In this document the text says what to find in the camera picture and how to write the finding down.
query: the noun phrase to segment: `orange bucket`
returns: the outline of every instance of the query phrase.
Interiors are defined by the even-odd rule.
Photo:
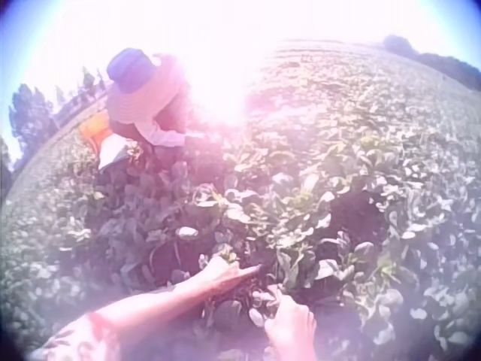
[[[101,144],[104,139],[113,134],[108,126],[108,120],[108,112],[103,110],[85,120],[79,126],[80,134],[89,142],[97,156],[100,154]]]

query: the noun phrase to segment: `farmer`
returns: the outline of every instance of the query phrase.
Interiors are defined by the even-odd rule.
[[[172,55],[124,49],[107,66],[111,130],[154,146],[182,147],[189,113],[189,85]]]
[[[153,293],[130,296],[68,324],[36,350],[31,359],[115,360],[158,326],[200,305],[212,296],[227,293],[251,278],[259,266],[240,269],[215,256],[206,268],[187,281]],[[290,296],[280,296],[273,320],[265,332],[281,361],[314,361],[316,320],[307,306]]]

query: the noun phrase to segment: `hand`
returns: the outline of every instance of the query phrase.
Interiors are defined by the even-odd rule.
[[[214,256],[207,266],[196,276],[206,282],[212,294],[226,293],[240,282],[257,274],[260,265],[245,269],[239,268],[239,262],[228,263],[220,256]]]
[[[317,322],[309,308],[291,296],[280,297],[274,319],[265,322],[265,332],[283,361],[315,361],[314,332]]]

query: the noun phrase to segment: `white long-sleeve shirt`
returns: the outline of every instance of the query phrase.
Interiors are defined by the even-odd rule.
[[[162,75],[165,78],[162,81],[165,84],[162,91],[165,93],[162,94],[159,111],[168,107],[168,111],[173,117],[180,119],[180,121],[186,121],[188,95],[183,69],[180,67],[178,60],[171,55],[161,55],[156,58],[154,57],[154,62],[160,59],[162,61],[161,66],[165,66],[165,72]],[[186,136],[184,134],[173,130],[162,130],[154,119],[136,122],[135,127],[152,145],[183,147],[185,144]]]

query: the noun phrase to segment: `wide-brimmed hat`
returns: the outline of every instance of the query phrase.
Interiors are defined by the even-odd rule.
[[[148,56],[124,49],[108,64],[113,85],[107,95],[109,117],[132,124],[153,119],[179,92],[183,72],[172,56]]]

